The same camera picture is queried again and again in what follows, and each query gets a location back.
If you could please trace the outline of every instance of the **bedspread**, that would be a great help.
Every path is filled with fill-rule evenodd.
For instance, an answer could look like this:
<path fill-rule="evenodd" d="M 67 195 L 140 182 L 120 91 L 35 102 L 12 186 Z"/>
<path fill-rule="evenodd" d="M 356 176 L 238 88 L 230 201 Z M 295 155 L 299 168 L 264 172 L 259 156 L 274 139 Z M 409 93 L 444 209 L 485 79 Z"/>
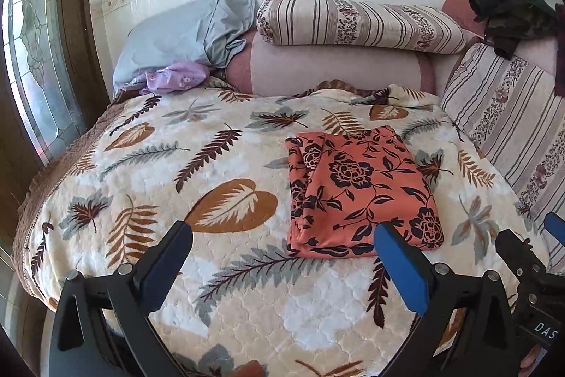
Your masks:
<path fill-rule="evenodd" d="M 468 275 L 497 270 L 510 302 L 517 281 L 495 253 L 499 230 L 512 229 L 548 260 L 515 193 L 437 104 L 394 85 L 368 98 L 331 88 L 253 98 L 213 79 L 129 100 L 95 127 L 41 200 L 27 202 L 14 263 L 26 289 L 55 309 L 67 271 L 105 275 L 135 263 L 184 219 L 193 249 L 150 318 L 187 369 L 225 376 L 257 359 L 273 377 L 375 375 L 414 314 L 378 259 L 287 252 L 286 138 L 389 125 L 436 199 L 445 242 L 425 252 L 429 260 Z"/>

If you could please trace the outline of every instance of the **striped cushion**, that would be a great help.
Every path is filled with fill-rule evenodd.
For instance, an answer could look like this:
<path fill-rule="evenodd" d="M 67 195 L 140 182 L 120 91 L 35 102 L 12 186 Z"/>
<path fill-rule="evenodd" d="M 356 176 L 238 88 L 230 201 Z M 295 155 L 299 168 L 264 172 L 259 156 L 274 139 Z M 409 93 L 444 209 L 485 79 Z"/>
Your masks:
<path fill-rule="evenodd" d="M 263 0 L 257 29 L 276 45 L 361 45 L 451 54 L 468 34 L 432 7 L 350 0 Z"/>
<path fill-rule="evenodd" d="M 554 86 L 554 77 L 535 64 L 505 60 L 478 44 L 441 102 L 512 186 L 517 208 L 538 225 L 550 211 L 565 215 L 565 99 Z"/>

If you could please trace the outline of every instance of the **silver bolt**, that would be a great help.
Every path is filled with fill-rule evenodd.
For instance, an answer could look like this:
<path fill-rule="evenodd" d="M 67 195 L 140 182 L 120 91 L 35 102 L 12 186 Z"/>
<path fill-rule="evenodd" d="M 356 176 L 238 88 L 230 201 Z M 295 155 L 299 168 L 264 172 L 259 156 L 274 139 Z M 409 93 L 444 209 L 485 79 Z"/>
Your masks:
<path fill-rule="evenodd" d="M 492 281 L 498 281 L 498 280 L 500 280 L 500 275 L 498 274 L 498 272 L 495 272 L 494 270 L 488 270 L 487 276 L 488 276 L 488 278 L 490 278 Z"/>
<path fill-rule="evenodd" d="M 433 269 L 440 275 L 447 275 L 449 273 L 449 267 L 443 262 L 438 262 L 433 266 Z"/>
<path fill-rule="evenodd" d="M 129 262 L 126 262 L 125 264 L 122 264 L 118 267 L 118 273 L 120 275 L 129 275 L 130 273 L 132 273 L 132 270 L 133 266 Z"/>
<path fill-rule="evenodd" d="M 78 277 L 78 270 L 70 270 L 65 277 L 67 280 L 72 281 Z"/>

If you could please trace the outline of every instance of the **gray pillowcase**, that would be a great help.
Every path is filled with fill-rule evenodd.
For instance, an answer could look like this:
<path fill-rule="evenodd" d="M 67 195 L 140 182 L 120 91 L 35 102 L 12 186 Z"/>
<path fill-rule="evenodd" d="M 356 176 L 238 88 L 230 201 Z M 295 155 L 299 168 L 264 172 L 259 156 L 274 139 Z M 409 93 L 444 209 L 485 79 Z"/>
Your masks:
<path fill-rule="evenodd" d="M 147 70 L 178 61 L 224 69 L 245 47 L 237 39 L 253 25 L 256 0 L 196 0 L 142 21 L 129 33 L 114 91 Z"/>

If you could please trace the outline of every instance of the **orange floral cloth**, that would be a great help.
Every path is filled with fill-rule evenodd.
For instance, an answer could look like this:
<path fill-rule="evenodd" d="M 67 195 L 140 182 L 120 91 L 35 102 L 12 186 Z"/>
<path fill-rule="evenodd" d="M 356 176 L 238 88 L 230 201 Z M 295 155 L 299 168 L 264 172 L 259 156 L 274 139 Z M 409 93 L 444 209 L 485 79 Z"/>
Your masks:
<path fill-rule="evenodd" d="M 392 223 L 421 249 L 444 241 L 436 202 L 405 144 L 389 126 L 349 135 L 288 138 L 290 254 L 331 259 L 375 256 L 373 231 Z"/>

